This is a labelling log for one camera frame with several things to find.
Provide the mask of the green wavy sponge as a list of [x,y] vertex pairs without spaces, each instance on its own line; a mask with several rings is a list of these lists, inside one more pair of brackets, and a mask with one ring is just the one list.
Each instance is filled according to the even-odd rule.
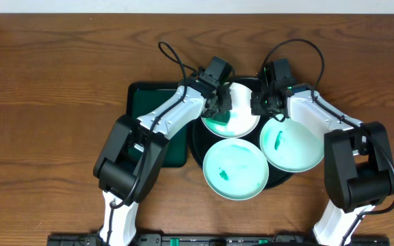
[[205,118],[205,121],[208,123],[225,126],[228,124],[230,118],[231,118],[230,111],[226,111],[224,113],[217,114],[217,115],[213,116],[212,118]]

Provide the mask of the white plate top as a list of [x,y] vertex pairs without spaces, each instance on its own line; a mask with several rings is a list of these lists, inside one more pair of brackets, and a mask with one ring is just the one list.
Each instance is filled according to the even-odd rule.
[[202,118],[204,126],[214,135],[223,138],[239,138],[251,133],[258,125],[260,116],[252,115],[250,99],[252,90],[240,83],[230,86],[232,109],[231,118],[227,125],[212,124]]

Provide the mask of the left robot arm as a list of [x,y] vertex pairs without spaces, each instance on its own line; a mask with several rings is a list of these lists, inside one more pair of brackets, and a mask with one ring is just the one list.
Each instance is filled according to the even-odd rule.
[[190,79],[155,110],[114,123],[93,174],[105,199],[105,222],[99,233],[104,245],[128,245],[136,234],[139,203],[153,188],[170,140],[189,122],[231,109],[230,85],[214,87]]

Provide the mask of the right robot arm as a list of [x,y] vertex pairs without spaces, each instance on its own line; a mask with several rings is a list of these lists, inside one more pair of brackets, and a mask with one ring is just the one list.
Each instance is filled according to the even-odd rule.
[[293,77],[258,78],[255,115],[293,120],[324,142],[324,181],[330,201],[313,234],[320,245],[349,245],[367,215],[394,209],[394,163],[389,137],[379,122],[364,123],[326,102]]

